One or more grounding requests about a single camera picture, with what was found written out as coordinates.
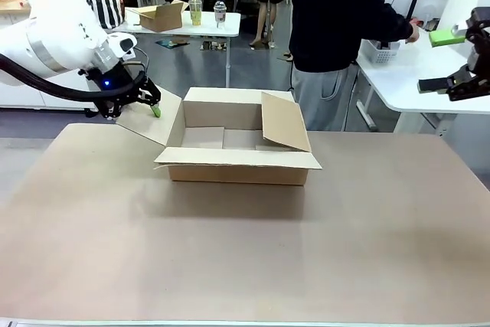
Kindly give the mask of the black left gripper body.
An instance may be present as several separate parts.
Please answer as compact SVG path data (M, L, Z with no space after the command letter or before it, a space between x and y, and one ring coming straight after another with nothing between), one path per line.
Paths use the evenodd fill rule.
M119 104L122 106L131 103L138 103L139 85L146 80L146 72L142 62L130 62L129 65L118 62L111 70L103 73L100 69L79 69L78 74L87 79L87 86L90 92L111 92L116 93L115 97L108 100L98 100L99 103Z

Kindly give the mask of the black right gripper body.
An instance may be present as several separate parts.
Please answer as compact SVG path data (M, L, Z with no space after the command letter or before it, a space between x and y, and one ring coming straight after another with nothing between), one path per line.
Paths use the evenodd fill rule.
M468 70L473 74L489 74L489 42L477 41L473 44L467 60Z

